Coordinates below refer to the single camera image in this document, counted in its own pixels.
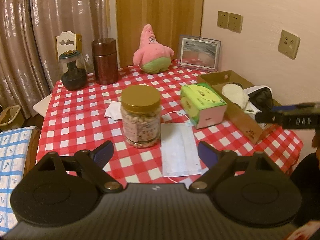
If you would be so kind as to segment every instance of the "gray ribbed surface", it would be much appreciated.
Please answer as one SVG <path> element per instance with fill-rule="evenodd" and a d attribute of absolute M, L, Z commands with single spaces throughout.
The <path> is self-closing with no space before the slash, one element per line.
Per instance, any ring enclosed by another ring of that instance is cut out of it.
<path fill-rule="evenodd" d="M 184 184 L 129 184 L 108 194 L 84 219 L 58 228 L 20 223 L 4 239 L 94 240 L 282 240 L 291 224 L 272 229 L 238 225 L 222 216 L 208 196 L 186 190 Z"/>

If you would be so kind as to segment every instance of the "maroon thermos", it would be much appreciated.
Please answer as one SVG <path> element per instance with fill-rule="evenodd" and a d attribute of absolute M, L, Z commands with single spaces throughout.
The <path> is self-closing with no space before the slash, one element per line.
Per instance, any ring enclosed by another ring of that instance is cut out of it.
<path fill-rule="evenodd" d="M 96 82 L 109 85 L 118 81 L 116 40 L 98 39 L 92 42 L 92 59 Z"/>

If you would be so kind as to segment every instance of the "mask ear loop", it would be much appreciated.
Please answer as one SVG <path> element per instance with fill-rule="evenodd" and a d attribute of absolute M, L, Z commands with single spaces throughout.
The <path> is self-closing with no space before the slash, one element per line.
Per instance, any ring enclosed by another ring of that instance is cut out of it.
<path fill-rule="evenodd" d="M 183 114 L 183 113 L 180 113 L 180 112 L 177 112 L 177 111 L 172 111 L 172 112 L 169 112 L 169 113 L 167 113 L 167 114 L 172 114 L 172 113 L 177 113 L 177 114 L 184 115 L 184 116 L 190 121 L 189 117 L 188 117 L 186 114 Z M 170 177 L 166 177 L 166 178 L 168 178 L 169 180 L 173 181 L 174 183 L 179 183 L 179 182 L 171 179 Z"/>

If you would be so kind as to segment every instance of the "patrick star plush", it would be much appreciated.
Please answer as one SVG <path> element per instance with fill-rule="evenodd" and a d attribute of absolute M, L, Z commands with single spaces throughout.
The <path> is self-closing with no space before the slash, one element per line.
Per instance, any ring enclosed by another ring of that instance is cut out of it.
<path fill-rule="evenodd" d="M 152 26 L 147 24 L 143 27 L 140 36 L 140 47 L 133 55 L 133 64 L 140 65 L 144 72 L 157 74 L 168 70 L 171 57 L 174 52 L 156 41 Z"/>

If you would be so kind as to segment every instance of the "tissue pack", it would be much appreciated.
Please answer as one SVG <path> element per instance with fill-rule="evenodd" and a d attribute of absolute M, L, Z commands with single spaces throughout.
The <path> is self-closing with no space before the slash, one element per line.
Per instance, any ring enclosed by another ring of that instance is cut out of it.
<path fill-rule="evenodd" d="M 181 106 L 197 129 L 222 122 L 227 103 L 207 83 L 182 86 L 180 95 Z"/>

